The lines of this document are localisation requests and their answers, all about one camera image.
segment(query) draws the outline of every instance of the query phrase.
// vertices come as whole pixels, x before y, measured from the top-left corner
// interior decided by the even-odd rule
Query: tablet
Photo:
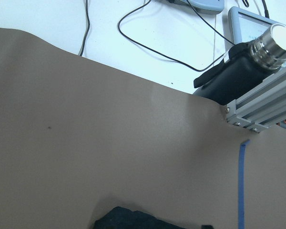
[[[228,18],[235,44],[256,39],[272,24],[279,23],[235,6],[229,10]]]

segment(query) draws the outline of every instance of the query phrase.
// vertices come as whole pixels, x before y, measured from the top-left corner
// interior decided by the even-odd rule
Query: silver bottle cap
[[[271,25],[250,44],[254,61],[265,69],[275,70],[286,61],[286,26]]]

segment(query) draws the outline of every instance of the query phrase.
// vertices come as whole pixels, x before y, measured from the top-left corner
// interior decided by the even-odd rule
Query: blue tape
[[[238,229],[245,229],[244,167],[245,151],[250,140],[243,142],[239,148],[238,158]]]

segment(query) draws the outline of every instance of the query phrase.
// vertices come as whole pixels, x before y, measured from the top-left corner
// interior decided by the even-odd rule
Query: screw
[[[258,129],[257,128],[252,128],[251,131],[258,133]]]

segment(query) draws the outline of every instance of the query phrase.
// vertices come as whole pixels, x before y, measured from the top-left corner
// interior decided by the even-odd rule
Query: black bottle body
[[[229,60],[226,63],[222,60],[195,79],[194,86],[199,88],[194,95],[226,105],[279,70],[267,70],[258,65],[250,55],[249,44],[248,42],[233,46],[228,51]]]

